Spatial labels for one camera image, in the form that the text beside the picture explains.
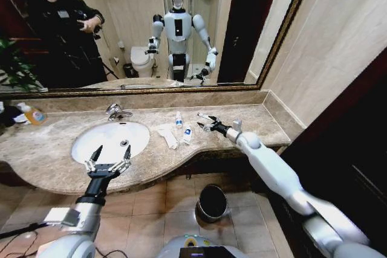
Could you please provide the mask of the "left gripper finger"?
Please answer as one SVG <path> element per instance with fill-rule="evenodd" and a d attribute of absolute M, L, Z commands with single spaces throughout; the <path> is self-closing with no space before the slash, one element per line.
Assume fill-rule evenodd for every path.
<path fill-rule="evenodd" d="M 126 149 L 123 159 L 112 166 L 112 172 L 124 172 L 131 165 L 131 146 Z"/>
<path fill-rule="evenodd" d="M 98 160 L 103 146 L 99 146 L 91 155 L 89 160 L 85 161 L 85 168 L 87 172 L 95 172 L 96 171 L 96 161 Z"/>

